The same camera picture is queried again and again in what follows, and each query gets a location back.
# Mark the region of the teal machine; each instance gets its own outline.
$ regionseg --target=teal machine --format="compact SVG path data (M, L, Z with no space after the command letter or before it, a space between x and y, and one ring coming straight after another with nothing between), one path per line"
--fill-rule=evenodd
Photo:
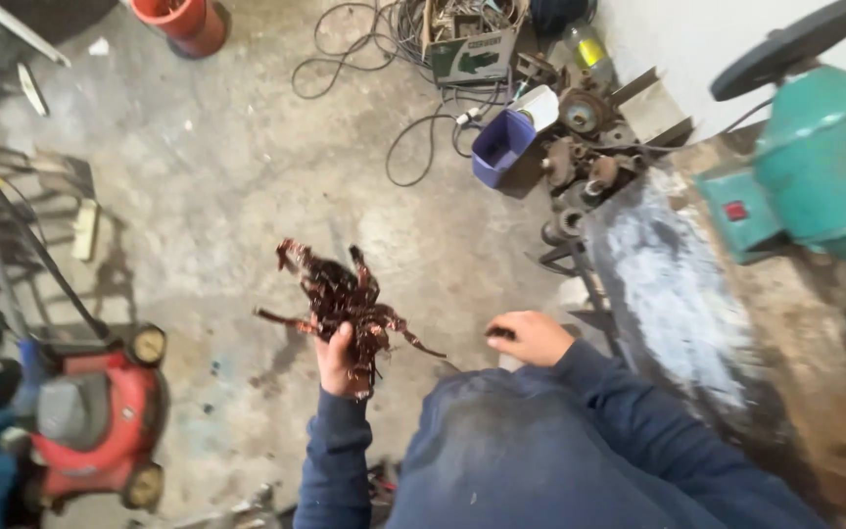
M711 86L717 101L778 86L752 156L697 179L741 265L790 242L846 260L846 72L817 60L845 38L840 0L773 31Z

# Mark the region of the navy blue sweatshirt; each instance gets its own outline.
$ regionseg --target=navy blue sweatshirt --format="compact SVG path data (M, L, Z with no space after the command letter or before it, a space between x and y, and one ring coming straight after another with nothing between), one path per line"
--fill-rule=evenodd
M367 402L322 391L297 529L366 529ZM827 527L682 404L582 340L553 368L443 379L388 528Z

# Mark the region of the sleeve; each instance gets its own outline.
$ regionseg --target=sleeve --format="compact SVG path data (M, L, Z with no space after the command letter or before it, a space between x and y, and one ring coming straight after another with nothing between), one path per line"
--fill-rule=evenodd
M577 340L554 372L579 393L620 456L677 486L730 527L824 527L789 488L764 473L681 402Z
M370 492L365 450L368 401L354 402L320 390L319 411L309 421L296 529L367 529Z

